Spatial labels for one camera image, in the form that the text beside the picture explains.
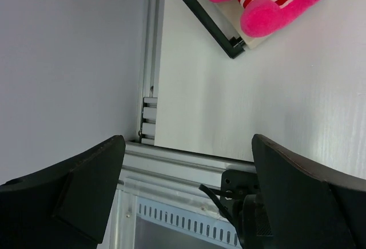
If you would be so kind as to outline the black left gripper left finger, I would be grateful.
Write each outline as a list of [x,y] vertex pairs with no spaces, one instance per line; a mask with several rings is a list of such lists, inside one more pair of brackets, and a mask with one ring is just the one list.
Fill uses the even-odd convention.
[[1,185],[1,248],[97,248],[125,154],[113,136],[74,157]]

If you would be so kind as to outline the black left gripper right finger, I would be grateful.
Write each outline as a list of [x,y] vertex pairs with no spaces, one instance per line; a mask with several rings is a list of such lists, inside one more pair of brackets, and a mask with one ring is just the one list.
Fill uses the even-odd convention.
[[365,180],[263,135],[252,153],[277,248],[365,248]]

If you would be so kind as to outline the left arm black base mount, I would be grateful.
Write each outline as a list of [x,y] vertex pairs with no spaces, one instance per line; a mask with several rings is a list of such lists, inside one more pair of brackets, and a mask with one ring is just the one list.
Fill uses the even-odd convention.
[[221,176],[219,208],[236,230],[242,248],[275,248],[257,175],[233,169]]

